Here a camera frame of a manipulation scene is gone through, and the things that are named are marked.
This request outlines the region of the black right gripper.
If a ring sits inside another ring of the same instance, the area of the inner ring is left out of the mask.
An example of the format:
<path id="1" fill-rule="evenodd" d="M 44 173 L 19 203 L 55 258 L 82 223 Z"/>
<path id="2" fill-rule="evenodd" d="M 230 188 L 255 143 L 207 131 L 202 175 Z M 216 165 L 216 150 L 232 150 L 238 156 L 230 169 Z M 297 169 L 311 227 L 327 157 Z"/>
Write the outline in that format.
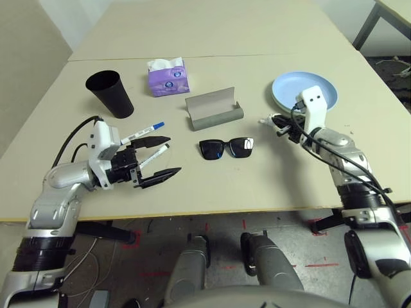
<path id="1" fill-rule="evenodd" d="M 282 114 L 275 114 L 271 117 L 275 126 L 285 126 L 276 132 L 278 137 L 288 135 L 288 139 L 294 143 L 300 143 L 301 131 L 304 130 L 305 117 L 295 116 L 293 119 Z"/>

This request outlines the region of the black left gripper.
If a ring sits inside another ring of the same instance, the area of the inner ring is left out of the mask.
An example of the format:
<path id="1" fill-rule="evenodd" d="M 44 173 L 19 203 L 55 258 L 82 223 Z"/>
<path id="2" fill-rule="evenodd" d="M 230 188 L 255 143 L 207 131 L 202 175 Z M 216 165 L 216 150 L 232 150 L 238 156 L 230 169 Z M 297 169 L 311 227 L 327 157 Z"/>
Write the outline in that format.
<path id="1" fill-rule="evenodd" d="M 170 140 L 165 136 L 149 136 L 131 140 L 130 146 L 118 151 L 110 161 L 111 168 L 106 170 L 109 183 L 131 182 L 134 188 L 146 189 L 161 184 L 176 175 L 182 169 L 181 167 L 163 169 L 152 176 L 143 178 L 136 155 L 136 149 L 156 147 Z"/>

